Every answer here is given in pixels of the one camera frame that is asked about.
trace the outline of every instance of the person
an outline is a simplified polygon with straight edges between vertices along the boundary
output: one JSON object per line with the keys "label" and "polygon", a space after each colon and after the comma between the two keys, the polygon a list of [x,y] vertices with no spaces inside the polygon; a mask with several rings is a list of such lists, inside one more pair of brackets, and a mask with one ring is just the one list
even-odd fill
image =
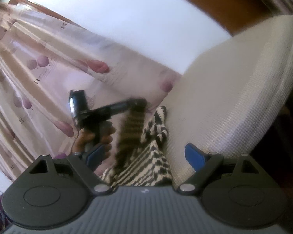
{"label": "person", "polygon": [[[110,127],[108,134],[106,136],[102,136],[102,138],[100,139],[100,143],[105,145],[105,158],[107,159],[110,156],[110,150],[112,148],[111,146],[111,142],[113,141],[112,138],[112,134],[115,133],[115,128],[114,127]],[[78,138],[76,139],[76,141],[74,142],[71,152],[75,153],[75,152],[83,152],[85,149],[85,145],[92,141],[95,137],[95,134],[92,133],[91,131],[87,131],[87,130],[82,130],[80,135],[78,136]],[[66,157],[65,154],[60,154],[58,156],[56,156],[55,158],[64,158]],[[0,195],[0,231],[4,230],[9,224],[9,220],[6,217],[2,205],[1,205],[1,199],[2,199],[2,195]]]}

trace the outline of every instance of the pink floral pattern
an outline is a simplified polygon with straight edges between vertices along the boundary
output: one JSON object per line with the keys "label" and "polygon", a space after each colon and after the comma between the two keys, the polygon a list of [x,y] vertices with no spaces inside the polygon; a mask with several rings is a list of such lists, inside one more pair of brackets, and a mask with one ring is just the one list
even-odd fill
{"label": "pink floral pattern", "polygon": [[49,58],[45,55],[41,55],[37,58],[37,64],[39,67],[44,68],[49,65]]}
{"label": "pink floral pattern", "polygon": [[29,61],[27,61],[27,67],[30,70],[35,69],[37,67],[37,61],[36,60],[29,60]]}
{"label": "pink floral pattern", "polygon": [[24,105],[24,107],[26,109],[30,109],[31,108],[31,102],[25,96],[23,96],[23,105]]}
{"label": "pink floral pattern", "polygon": [[162,91],[170,92],[175,83],[180,79],[180,75],[173,73],[171,70],[163,70],[159,74],[158,84]]}
{"label": "pink floral pattern", "polygon": [[74,136],[74,129],[73,127],[64,121],[55,121],[53,123],[58,129],[60,129],[64,134],[66,134],[68,137]]}
{"label": "pink floral pattern", "polygon": [[22,99],[16,95],[13,97],[13,102],[17,108],[21,108],[23,106]]}
{"label": "pink floral pattern", "polygon": [[100,74],[109,73],[110,71],[110,68],[108,67],[108,65],[103,61],[90,60],[90,61],[87,61],[87,65],[94,72],[97,72]]}

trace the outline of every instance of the blue plastic tab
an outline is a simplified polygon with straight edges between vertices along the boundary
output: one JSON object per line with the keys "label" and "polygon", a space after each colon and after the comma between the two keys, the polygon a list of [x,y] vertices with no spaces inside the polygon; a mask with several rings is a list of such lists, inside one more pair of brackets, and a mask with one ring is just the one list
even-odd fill
{"label": "blue plastic tab", "polygon": [[206,154],[195,147],[193,144],[187,144],[185,147],[185,157],[192,168],[197,172],[206,164]]}
{"label": "blue plastic tab", "polygon": [[104,160],[105,156],[105,146],[100,145],[97,149],[93,150],[86,159],[86,166],[88,166],[91,170],[95,170],[99,167],[99,165]]}

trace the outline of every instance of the blue clip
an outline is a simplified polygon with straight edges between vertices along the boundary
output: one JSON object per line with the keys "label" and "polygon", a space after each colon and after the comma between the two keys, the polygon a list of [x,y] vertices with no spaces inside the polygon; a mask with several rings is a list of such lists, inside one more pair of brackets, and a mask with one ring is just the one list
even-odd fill
{"label": "blue clip", "polygon": [[185,147],[186,160],[196,172],[206,164],[207,156],[208,154],[199,150],[193,144],[187,144]]}
{"label": "blue clip", "polygon": [[98,144],[91,151],[84,154],[84,161],[87,167],[91,170],[95,170],[104,160],[105,156],[105,146],[103,144]]}

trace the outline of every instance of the gray ribbed surface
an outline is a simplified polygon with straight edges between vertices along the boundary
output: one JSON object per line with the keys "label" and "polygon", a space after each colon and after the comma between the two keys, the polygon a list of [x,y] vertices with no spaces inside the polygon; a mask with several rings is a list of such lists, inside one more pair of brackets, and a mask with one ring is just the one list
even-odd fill
{"label": "gray ribbed surface", "polygon": [[195,197],[177,194],[172,187],[120,187],[97,197],[84,215],[53,230],[25,230],[12,226],[5,234],[285,234],[278,225],[262,230],[239,230],[208,216]]}

